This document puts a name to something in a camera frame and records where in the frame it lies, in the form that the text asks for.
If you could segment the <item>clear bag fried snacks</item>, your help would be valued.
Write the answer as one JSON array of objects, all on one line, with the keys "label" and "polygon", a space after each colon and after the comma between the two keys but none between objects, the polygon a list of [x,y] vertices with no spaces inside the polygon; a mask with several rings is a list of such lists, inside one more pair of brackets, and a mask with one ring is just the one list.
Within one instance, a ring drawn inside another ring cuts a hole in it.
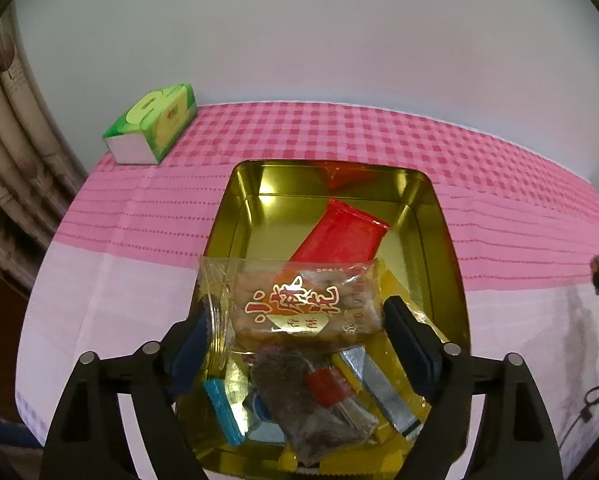
[{"label": "clear bag fried snacks", "polygon": [[306,263],[203,257],[199,292],[208,303],[211,347],[336,352],[383,330],[377,260]]}]

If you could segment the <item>gold and maroon toffee tin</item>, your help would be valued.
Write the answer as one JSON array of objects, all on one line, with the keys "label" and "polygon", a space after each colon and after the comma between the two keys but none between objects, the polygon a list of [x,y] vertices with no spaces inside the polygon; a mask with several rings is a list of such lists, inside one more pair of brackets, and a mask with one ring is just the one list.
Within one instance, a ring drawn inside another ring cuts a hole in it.
[{"label": "gold and maroon toffee tin", "polygon": [[470,344],[458,259],[425,174],[234,168],[193,297],[210,348],[177,403],[202,466],[245,479],[394,477],[429,405],[385,334],[393,296],[439,338]]}]

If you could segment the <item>green tissue box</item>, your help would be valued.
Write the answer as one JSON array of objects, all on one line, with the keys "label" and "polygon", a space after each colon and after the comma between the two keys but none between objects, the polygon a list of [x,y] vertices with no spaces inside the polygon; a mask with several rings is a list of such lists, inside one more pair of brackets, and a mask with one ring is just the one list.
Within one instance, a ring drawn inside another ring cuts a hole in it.
[{"label": "green tissue box", "polygon": [[117,165],[158,165],[197,114],[191,84],[152,90],[121,114],[102,140]]}]

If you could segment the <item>beige patterned curtain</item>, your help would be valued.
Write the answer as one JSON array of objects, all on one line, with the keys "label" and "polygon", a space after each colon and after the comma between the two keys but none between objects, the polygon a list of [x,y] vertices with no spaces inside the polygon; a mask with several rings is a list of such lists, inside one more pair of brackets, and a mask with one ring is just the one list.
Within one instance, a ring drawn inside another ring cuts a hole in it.
[{"label": "beige patterned curtain", "polygon": [[0,17],[0,277],[27,294],[86,179],[30,78],[12,8]]}]

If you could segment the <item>yellow snack packet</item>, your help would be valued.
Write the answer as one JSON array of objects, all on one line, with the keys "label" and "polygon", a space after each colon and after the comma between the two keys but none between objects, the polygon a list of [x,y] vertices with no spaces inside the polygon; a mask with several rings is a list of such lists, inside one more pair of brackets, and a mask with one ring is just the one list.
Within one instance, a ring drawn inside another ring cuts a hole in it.
[{"label": "yellow snack packet", "polygon": [[[382,260],[377,262],[377,284],[382,300],[391,296],[403,299],[417,322],[431,327],[441,342],[448,341]],[[343,363],[345,376],[355,378],[355,385],[359,385],[369,394],[374,406],[397,434],[407,441],[417,439],[429,413],[429,407],[421,396],[412,390],[384,332],[373,336],[362,346],[336,353],[335,362]]]}]

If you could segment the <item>grey sesame snack packet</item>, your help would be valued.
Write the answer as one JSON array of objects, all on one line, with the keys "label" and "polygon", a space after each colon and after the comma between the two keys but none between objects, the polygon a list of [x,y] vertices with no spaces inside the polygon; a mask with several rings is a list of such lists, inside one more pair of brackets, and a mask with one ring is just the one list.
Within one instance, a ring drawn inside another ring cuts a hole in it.
[{"label": "grey sesame snack packet", "polygon": [[379,419],[328,356],[296,350],[257,352],[252,384],[272,419],[306,466],[350,445],[367,442]]}]

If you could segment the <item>red snack packet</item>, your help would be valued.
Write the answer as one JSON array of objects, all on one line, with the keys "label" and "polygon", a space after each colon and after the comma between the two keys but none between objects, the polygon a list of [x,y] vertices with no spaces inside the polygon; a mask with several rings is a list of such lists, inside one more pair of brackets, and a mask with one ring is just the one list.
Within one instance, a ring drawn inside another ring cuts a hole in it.
[{"label": "red snack packet", "polygon": [[328,201],[327,209],[304,242],[291,257],[292,262],[362,263],[377,255],[391,226],[372,214],[339,200]]}]

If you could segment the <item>small blue candy packet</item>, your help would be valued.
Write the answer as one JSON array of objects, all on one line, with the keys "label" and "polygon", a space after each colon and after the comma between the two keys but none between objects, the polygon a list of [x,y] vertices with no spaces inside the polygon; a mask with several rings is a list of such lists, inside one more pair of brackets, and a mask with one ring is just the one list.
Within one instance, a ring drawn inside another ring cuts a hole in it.
[{"label": "small blue candy packet", "polygon": [[204,389],[230,446],[239,446],[246,440],[270,443],[279,439],[280,428],[272,422],[269,410],[256,390],[245,396],[242,403],[231,404],[223,380],[207,380]]}]

